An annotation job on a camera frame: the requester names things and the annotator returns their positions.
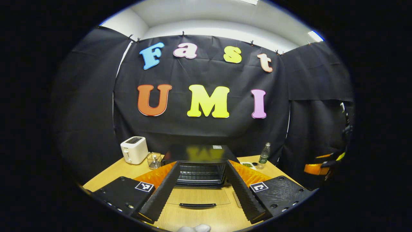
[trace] letter u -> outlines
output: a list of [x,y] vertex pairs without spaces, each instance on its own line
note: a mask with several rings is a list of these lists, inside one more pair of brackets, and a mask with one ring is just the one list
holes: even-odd
[[137,100],[137,108],[146,116],[159,116],[165,112],[167,106],[167,98],[169,96],[169,90],[172,89],[171,85],[159,85],[157,89],[160,91],[159,104],[153,108],[149,106],[150,92],[153,90],[152,85],[140,85],[137,87],[139,91],[139,97]]

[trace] green-yellow letter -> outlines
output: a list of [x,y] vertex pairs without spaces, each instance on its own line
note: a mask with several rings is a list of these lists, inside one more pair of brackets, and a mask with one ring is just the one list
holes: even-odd
[[233,46],[227,46],[225,47],[225,53],[223,54],[223,58],[225,59],[225,61],[227,62],[231,62],[231,63],[240,63],[240,61],[242,61],[242,56],[239,55],[242,53],[242,51],[240,50],[240,48],[238,47],[233,47]]
[[203,85],[191,85],[189,86],[189,90],[192,92],[192,105],[190,106],[190,110],[187,112],[187,116],[200,117],[202,115],[199,111],[200,104],[200,107],[202,107],[203,113],[206,117],[209,116],[213,106],[215,106],[215,110],[212,113],[213,117],[229,117],[229,112],[227,112],[227,94],[229,93],[228,87],[216,87],[210,97]]

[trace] peach letter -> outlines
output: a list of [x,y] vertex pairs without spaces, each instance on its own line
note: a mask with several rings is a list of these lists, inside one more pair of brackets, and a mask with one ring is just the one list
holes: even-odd
[[262,66],[262,69],[268,73],[271,73],[273,71],[273,68],[269,67],[269,62],[271,61],[271,59],[268,58],[265,53],[259,54],[257,56],[258,58],[260,58],[260,65]]
[[171,85],[159,85],[157,89],[160,91],[159,104],[153,108],[149,106],[150,92],[153,90],[152,85],[139,85],[139,97],[137,101],[137,108],[146,116],[159,116],[166,110],[167,98],[169,90],[172,89]]

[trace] white ceiling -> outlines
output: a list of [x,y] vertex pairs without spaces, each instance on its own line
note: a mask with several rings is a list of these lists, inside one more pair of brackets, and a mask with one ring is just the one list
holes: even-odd
[[145,0],[131,9],[149,27],[185,20],[222,20],[272,32],[299,46],[315,42],[307,34],[309,27],[265,0],[256,6],[239,0]]

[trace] table surface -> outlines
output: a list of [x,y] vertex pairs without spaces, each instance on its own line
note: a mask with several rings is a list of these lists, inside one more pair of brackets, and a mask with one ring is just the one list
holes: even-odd
[[[237,159],[240,162],[252,163],[259,160],[259,155],[238,157]],[[119,176],[133,179],[149,171],[151,170],[146,160],[141,164],[134,165],[126,163],[124,158],[121,158],[84,184],[83,187],[94,192]],[[269,161],[263,169],[257,171],[272,178],[283,175],[294,181]],[[180,207],[178,205],[180,202],[193,204],[216,203],[217,206],[208,209],[187,209]],[[211,232],[225,232],[241,230],[258,223],[251,224],[246,219],[242,208],[238,207],[236,203],[232,186],[228,186],[222,189],[181,189],[175,187],[158,221],[151,225],[175,232],[182,226],[195,227],[199,224],[207,224],[211,226]]]

